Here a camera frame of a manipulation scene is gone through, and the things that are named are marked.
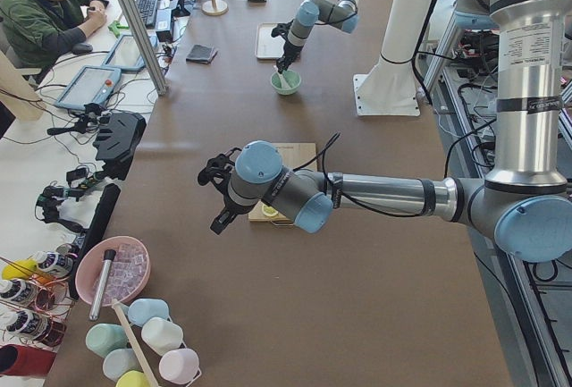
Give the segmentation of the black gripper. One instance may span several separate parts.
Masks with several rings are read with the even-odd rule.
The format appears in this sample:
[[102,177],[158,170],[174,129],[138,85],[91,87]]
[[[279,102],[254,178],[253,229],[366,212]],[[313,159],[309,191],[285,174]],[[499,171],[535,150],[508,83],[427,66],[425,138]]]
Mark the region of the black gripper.
[[224,210],[212,221],[210,229],[214,233],[222,233],[237,216],[246,215],[252,209],[252,205],[244,206],[235,202],[230,196],[223,197]]
[[299,58],[301,51],[302,46],[293,45],[291,42],[285,42],[282,58],[277,59],[275,62],[276,72],[283,74],[283,72],[287,71],[292,63]]

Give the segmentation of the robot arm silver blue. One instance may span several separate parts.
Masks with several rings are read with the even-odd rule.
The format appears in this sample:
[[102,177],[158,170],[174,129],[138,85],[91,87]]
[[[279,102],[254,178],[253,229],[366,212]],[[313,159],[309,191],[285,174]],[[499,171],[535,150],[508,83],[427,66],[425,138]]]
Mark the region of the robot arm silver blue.
[[482,179],[402,179],[290,169],[278,150],[258,140],[212,158],[200,184],[223,194],[211,228],[223,231],[264,203],[307,232],[332,210],[359,206],[397,218],[436,215],[463,223],[504,252],[546,262],[571,248],[571,203],[557,169],[564,20],[571,0],[457,0],[467,26],[484,17],[500,32],[493,168]]
[[273,38],[283,39],[283,53],[276,60],[279,73],[287,71],[297,60],[314,26],[325,25],[351,33],[358,25],[360,0],[303,0],[291,21],[277,24]]

